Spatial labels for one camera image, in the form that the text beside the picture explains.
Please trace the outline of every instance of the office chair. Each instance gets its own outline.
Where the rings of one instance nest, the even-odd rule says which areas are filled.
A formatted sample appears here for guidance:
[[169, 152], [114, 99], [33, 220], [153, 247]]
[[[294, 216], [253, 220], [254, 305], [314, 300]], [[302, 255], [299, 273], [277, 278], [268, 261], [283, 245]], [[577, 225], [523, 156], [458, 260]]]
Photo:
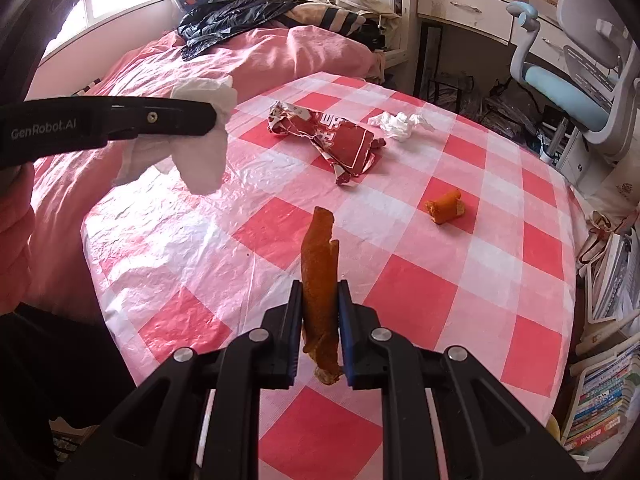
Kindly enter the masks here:
[[[609, 164], [629, 149], [640, 105], [640, 53], [608, 0], [559, 0], [558, 20], [564, 33], [614, 75], [606, 77], [582, 54], [565, 46], [564, 58], [572, 80], [525, 62], [540, 31], [537, 10], [524, 2], [511, 2], [507, 11], [527, 31], [526, 41], [511, 60], [511, 75], [525, 88], [533, 88], [565, 112], [587, 142]], [[564, 137], [566, 118], [541, 158], [551, 163]]]

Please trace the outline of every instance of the book spine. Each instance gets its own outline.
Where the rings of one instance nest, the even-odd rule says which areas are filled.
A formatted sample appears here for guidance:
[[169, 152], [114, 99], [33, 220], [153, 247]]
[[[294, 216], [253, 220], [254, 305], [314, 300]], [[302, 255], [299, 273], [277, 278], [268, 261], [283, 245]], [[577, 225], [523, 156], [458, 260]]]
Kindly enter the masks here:
[[604, 299], [606, 289], [607, 289], [607, 283], [609, 283], [611, 279], [617, 247], [618, 247], [618, 238], [615, 235], [611, 235], [609, 237], [609, 240], [607, 240], [604, 257], [600, 261], [600, 267], [598, 268], [598, 271], [596, 272], [593, 280], [593, 291], [594, 292], [597, 291], [597, 294], [594, 295], [595, 303], [593, 303], [592, 305], [593, 317], [595, 317], [595, 313], [599, 309], [600, 304]]
[[585, 382], [591, 381], [592, 379], [596, 378], [598, 375], [601, 375], [602, 373], [604, 373], [606, 370], [610, 369], [611, 367], [619, 365], [622, 361], [628, 362], [629, 361], [629, 357], [631, 359], [633, 359], [634, 357], [638, 357], [638, 355], [633, 355], [633, 354], [637, 354], [639, 350], [640, 350], [640, 342], [631, 345], [625, 351], [623, 351], [619, 355], [617, 355], [616, 359], [613, 360], [612, 362], [608, 363], [604, 368], [599, 368], [599, 369], [594, 370], [593, 372], [590, 372], [589, 374], [587, 374], [587, 376], [584, 378], [584, 381]]
[[574, 420], [582, 421], [588, 416], [591, 416], [594, 412], [597, 412], [598, 410], [606, 408], [607, 406], [610, 406], [612, 404], [615, 404], [616, 402], [618, 402], [618, 399], [620, 398], [622, 398], [622, 389], [617, 393], [613, 394], [612, 396], [607, 397], [607, 399], [605, 399], [603, 402], [596, 404], [595, 406], [592, 406], [584, 410], [583, 412], [580, 412], [578, 415], [576, 415]]
[[616, 388], [623, 386], [624, 383], [624, 376], [623, 377], [615, 377], [615, 378], [611, 378], [609, 381], [607, 381], [606, 383], [604, 383], [601, 387], [594, 389], [593, 391], [589, 392], [589, 394], [585, 397], [585, 396], [580, 396], [580, 401], [578, 402], [578, 409], [580, 410], [583, 406], [589, 404], [590, 402], [593, 402], [594, 399], [601, 399], [602, 397], [606, 397], [609, 395], [609, 393], [611, 393], [613, 390], [615, 390]]
[[600, 373], [585, 378], [583, 392], [588, 392], [596, 388], [603, 381], [608, 381], [615, 376], [621, 370], [624, 370], [631, 364], [632, 358], [629, 355], [624, 356], [622, 359], [610, 363], [607, 367], [599, 370]]
[[610, 436], [616, 434], [620, 428], [621, 421], [622, 417], [620, 415], [613, 415], [607, 420], [601, 422], [589, 433], [566, 442], [564, 444], [564, 448], [567, 451], [576, 450], [578, 448], [582, 448], [582, 450], [591, 449], [599, 443], [607, 440]]
[[630, 365], [631, 365], [631, 363], [629, 363], [626, 367], [622, 368], [622, 370], [620, 370], [613, 377], [609, 378], [608, 380], [604, 381], [603, 383], [600, 383], [598, 386], [594, 386], [593, 388], [591, 388], [591, 390], [586, 390], [583, 387], [582, 388], [582, 394], [580, 395], [579, 402], [583, 403], [585, 400], [588, 400], [591, 397], [597, 395], [598, 390], [603, 390], [604, 388], [607, 388], [608, 386], [611, 386], [616, 381], [621, 380], [621, 379], [625, 379], [627, 376], [630, 376], [633, 373], [633, 368]]
[[581, 434], [585, 431], [590, 430], [593, 426], [600, 424], [603, 420], [608, 419], [611, 415], [617, 413], [622, 407], [622, 401], [619, 400], [613, 406], [603, 410], [599, 413], [594, 414], [592, 417], [587, 420], [575, 424], [571, 426], [571, 430], [569, 431], [569, 438], [573, 438], [574, 436]]
[[580, 404], [578, 406], [578, 409], [575, 412], [575, 416], [580, 416], [581, 413], [585, 412], [589, 408], [592, 408], [593, 406], [597, 406], [605, 402], [607, 399], [610, 399], [616, 396], [617, 394], [620, 394], [620, 397], [622, 397], [622, 390], [623, 390], [623, 383], [622, 381], [620, 381], [620, 383], [616, 384], [615, 387], [604, 390], [602, 393], [593, 397], [593, 399], [590, 399], [587, 402]]

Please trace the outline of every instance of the book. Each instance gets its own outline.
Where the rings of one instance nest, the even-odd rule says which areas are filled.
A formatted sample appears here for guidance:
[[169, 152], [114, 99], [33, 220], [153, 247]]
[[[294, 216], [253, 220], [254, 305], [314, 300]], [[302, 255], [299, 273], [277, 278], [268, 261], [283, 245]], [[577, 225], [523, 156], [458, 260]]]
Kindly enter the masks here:
[[604, 365], [601, 368], [597, 368], [596, 370], [589, 372], [584, 377], [584, 385], [587, 386], [588, 384], [592, 384], [593, 381], [600, 382], [601, 380], [600, 378], [606, 375], [608, 372], [614, 369], [623, 368], [624, 367], [623, 364], [624, 363], [628, 364], [633, 358], [632, 354], [634, 354], [637, 350], [638, 350], [638, 344], [632, 345], [629, 348], [627, 348], [625, 351], [617, 355], [616, 358], [610, 363]]
[[576, 451], [578, 449], [580, 451], [588, 451], [615, 435], [623, 421], [623, 415], [618, 413], [611, 415], [586, 434], [577, 435], [565, 442], [564, 448], [567, 451]]
[[618, 391], [622, 392], [625, 386], [624, 382], [625, 382], [624, 379], [618, 379], [607, 388], [604, 388], [603, 390], [598, 390], [599, 393], [591, 397], [591, 399], [585, 400], [584, 402], [580, 402], [578, 404], [578, 408], [575, 411], [575, 416], [578, 416], [580, 413], [590, 408], [591, 406], [595, 406], [596, 404], [601, 403], [603, 400], [607, 399], [607, 397], [612, 396]]
[[607, 418], [609, 418], [611, 415], [617, 413], [620, 410], [621, 406], [622, 406], [622, 400], [620, 399], [618, 402], [616, 402], [612, 406], [609, 406], [606, 410], [603, 410], [599, 413], [594, 414], [592, 417], [582, 421], [579, 424], [572, 425], [571, 429], [569, 430], [568, 437], [573, 438], [575, 435], [591, 429], [593, 426], [596, 426], [597, 424], [601, 423], [603, 420], [606, 420]]
[[623, 243], [620, 256], [616, 260], [616, 266], [611, 275], [609, 284], [607, 285], [606, 296], [600, 306], [598, 318], [612, 316], [615, 308], [618, 306], [620, 291], [622, 290], [622, 284], [626, 276], [626, 263], [628, 258], [628, 248], [626, 244]]
[[610, 388], [612, 384], [615, 384], [618, 381], [624, 380], [628, 374], [629, 374], [629, 370], [627, 365], [627, 368], [623, 368], [617, 374], [615, 374], [612, 378], [604, 381], [602, 384], [599, 384], [593, 390], [590, 390], [585, 393], [583, 389], [582, 395], [580, 396], [580, 399], [578, 400], [578, 402], [582, 404], [586, 400], [593, 399], [593, 397], [595, 397], [601, 391]]
[[622, 398], [622, 388], [620, 388], [616, 393], [614, 393], [614, 394], [610, 395], [609, 397], [607, 397], [601, 403], [596, 404], [595, 406], [591, 406], [590, 408], [587, 408], [586, 410], [581, 412], [579, 415], [577, 415], [574, 418], [574, 421], [580, 422], [580, 421], [584, 420], [585, 418], [587, 418], [588, 416], [593, 415], [594, 412], [597, 412], [599, 410], [607, 408], [610, 405], [618, 402], [618, 400], [621, 399], [621, 398]]
[[593, 390], [602, 382], [612, 378], [620, 370], [625, 368], [633, 358], [632, 354], [638, 351], [640, 343], [630, 346], [624, 352], [616, 357], [616, 359], [602, 368], [598, 368], [593, 372], [587, 374], [584, 378], [584, 384], [582, 386], [582, 392], [588, 392]]
[[611, 289], [615, 279], [614, 272], [618, 266], [623, 245], [620, 235], [612, 233], [609, 236], [604, 257], [593, 280], [592, 291], [593, 298], [595, 299], [595, 302], [591, 306], [593, 319], [600, 319], [602, 317], [602, 311], [610, 299]]

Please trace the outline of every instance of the chair armrest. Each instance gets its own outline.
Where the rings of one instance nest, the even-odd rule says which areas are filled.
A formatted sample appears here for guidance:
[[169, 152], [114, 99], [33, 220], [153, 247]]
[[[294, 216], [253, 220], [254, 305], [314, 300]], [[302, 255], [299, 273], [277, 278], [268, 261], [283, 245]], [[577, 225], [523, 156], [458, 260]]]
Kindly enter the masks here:
[[521, 85], [528, 86], [524, 81], [524, 60], [540, 31], [538, 11], [524, 2], [511, 2], [507, 5], [507, 12], [516, 17], [518, 24], [527, 31], [525, 41], [517, 47], [511, 59], [511, 76]]

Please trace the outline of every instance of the desk drawer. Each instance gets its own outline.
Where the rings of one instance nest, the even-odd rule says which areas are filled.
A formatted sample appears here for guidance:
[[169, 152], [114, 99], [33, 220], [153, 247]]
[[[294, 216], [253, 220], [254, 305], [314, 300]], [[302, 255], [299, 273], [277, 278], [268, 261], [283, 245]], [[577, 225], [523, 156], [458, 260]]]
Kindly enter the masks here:
[[511, 36], [511, 15], [502, 0], [418, 0], [418, 14], [459, 23], [502, 40]]
[[[527, 31], [518, 25], [517, 20], [513, 20], [513, 33], [511, 35], [511, 43], [521, 44], [526, 38]], [[564, 46], [570, 45], [591, 62], [595, 62], [591, 56], [585, 54], [573, 41], [571, 41], [561, 28], [555, 27], [550, 23], [540, 20], [540, 32], [535, 43], [531, 47], [530, 52], [553, 66], [568, 73], [566, 62], [564, 61]]]

